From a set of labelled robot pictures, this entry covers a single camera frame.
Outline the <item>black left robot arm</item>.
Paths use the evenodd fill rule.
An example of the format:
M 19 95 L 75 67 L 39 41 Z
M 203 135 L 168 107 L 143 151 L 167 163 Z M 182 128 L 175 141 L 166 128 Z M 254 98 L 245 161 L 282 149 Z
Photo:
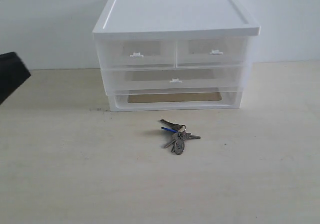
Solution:
M 31 73 L 16 52 L 0 55 L 0 103 L 2 104 Z

